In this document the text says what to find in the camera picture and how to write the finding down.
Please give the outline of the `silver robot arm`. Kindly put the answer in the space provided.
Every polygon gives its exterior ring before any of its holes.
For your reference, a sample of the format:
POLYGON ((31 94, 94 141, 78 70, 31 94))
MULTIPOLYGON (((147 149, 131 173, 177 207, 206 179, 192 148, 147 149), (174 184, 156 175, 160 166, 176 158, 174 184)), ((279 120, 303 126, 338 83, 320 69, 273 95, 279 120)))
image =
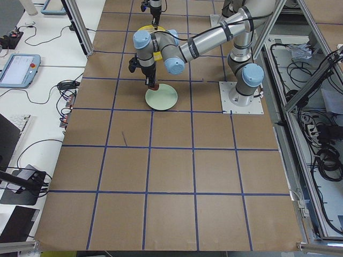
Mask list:
POLYGON ((150 0, 150 13, 153 17, 152 26, 157 29, 162 14, 162 1, 161 0, 150 0))
POLYGON ((275 5, 275 1, 242 1, 232 16, 226 16, 216 26, 188 39, 179 39, 174 29, 136 31, 133 35, 136 54, 129 61, 129 71, 133 73, 141 69, 145 84, 157 90, 155 52, 160 52, 168 73, 179 75, 184 71, 186 63, 233 41, 228 65, 237 82, 229 92, 229 99, 236 106, 246 107, 252 102, 257 87, 264 79, 263 69, 253 62, 251 36, 273 14, 275 5))

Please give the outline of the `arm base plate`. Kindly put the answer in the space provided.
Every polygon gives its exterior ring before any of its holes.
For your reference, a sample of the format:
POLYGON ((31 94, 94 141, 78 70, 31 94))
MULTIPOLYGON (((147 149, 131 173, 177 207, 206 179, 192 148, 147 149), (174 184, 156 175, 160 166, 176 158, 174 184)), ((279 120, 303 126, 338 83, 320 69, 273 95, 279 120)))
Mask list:
POLYGON ((211 27, 215 27, 219 22, 225 20, 225 17, 221 14, 211 14, 210 15, 210 24, 211 27))
POLYGON ((235 81, 219 81, 222 112, 224 114, 263 115, 258 87, 254 95, 243 96, 236 91, 235 81))

